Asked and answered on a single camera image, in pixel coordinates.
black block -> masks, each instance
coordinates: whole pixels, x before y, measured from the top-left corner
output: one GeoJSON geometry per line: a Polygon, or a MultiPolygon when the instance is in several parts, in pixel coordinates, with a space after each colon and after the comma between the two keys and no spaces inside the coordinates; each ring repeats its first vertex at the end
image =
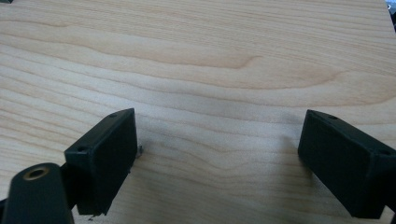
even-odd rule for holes
{"type": "Polygon", "coordinates": [[[385,204],[394,209],[391,147],[341,119],[308,110],[298,153],[353,217],[380,218],[385,204]]]}
{"type": "Polygon", "coordinates": [[[106,214],[136,152],[132,108],[102,119],[64,152],[62,169],[69,205],[76,203],[81,215],[106,214]]]}

screw hole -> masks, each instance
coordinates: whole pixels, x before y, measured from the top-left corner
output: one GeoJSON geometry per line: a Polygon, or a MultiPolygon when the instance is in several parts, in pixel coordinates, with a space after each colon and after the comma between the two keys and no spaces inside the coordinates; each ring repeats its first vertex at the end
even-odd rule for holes
{"type": "Polygon", "coordinates": [[[42,176],[46,175],[50,171],[49,168],[47,167],[37,167],[29,172],[27,172],[24,176],[23,179],[25,180],[36,180],[38,178],[41,178],[42,176]]]}
{"type": "Polygon", "coordinates": [[[79,147],[77,149],[78,152],[84,152],[84,151],[88,151],[88,149],[90,149],[89,147],[79,147]]]}

wood grain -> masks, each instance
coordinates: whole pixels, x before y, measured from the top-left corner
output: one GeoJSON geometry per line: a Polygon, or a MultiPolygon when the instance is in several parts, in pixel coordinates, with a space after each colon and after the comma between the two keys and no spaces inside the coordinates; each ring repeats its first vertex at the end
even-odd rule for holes
{"type": "Polygon", "coordinates": [[[134,107],[145,154],[77,223],[389,223],[350,217],[297,146],[310,108],[396,147],[395,58],[381,0],[2,4],[0,197],[134,107]]]}

black plastic part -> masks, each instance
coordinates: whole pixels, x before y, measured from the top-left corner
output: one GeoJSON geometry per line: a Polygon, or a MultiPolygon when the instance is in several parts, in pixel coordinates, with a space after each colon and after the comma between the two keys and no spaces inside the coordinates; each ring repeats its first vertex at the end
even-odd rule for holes
{"type": "Polygon", "coordinates": [[[396,151],[332,115],[308,110],[301,160],[353,217],[395,211],[396,151]]]}
{"type": "Polygon", "coordinates": [[[4,209],[6,208],[7,199],[0,201],[0,223],[3,219],[4,209]]]}
{"type": "Polygon", "coordinates": [[[62,172],[69,207],[76,203],[81,215],[106,214],[136,152],[132,108],[102,119],[64,152],[62,172]]]}
{"type": "Polygon", "coordinates": [[[15,223],[74,223],[58,165],[41,163],[13,177],[2,224],[15,223]]]}

light wood table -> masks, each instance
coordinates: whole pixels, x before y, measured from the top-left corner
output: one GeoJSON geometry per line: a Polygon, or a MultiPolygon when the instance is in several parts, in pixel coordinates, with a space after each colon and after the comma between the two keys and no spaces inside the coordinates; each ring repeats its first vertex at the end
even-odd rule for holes
{"type": "Polygon", "coordinates": [[[22,169],[134,107],[145,148],[77,223],[389,223],[351,217],[298,159],[306,109],[396,147],[383,0],[0,5],[0,198],[22,169]]]}

